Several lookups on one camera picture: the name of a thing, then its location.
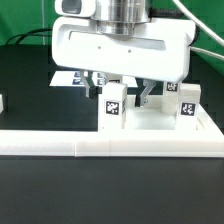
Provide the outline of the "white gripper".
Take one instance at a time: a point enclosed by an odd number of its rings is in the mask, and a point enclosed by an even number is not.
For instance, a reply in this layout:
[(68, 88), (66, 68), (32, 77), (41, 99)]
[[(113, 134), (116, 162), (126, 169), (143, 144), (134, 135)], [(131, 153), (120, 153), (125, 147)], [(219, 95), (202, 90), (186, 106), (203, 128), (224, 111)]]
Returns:
[(154, 18), (136, 25), (127, 37), (102, 34), (93, 20), (60, 17), (53, 26), (52, 57), (60, 66), (82, 69), (90, 99), (100, 93), (92, 71), (138, 77), (135, 106), (142, 107), (154, 80), (180, 82), (188, 75), (195, 34), (196, 25), (189, 20)]

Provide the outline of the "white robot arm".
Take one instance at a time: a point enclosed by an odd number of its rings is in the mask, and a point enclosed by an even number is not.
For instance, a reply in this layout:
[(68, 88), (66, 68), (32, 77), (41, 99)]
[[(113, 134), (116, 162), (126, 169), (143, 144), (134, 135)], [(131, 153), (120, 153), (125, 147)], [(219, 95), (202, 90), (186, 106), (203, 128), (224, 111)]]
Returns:
[(197, 27), (158, 18), (146, 0), (55, 0), (52, 58), (59, 66), (144, 81), (135, 105), (157, 81), (178, 83), (189, 71)]

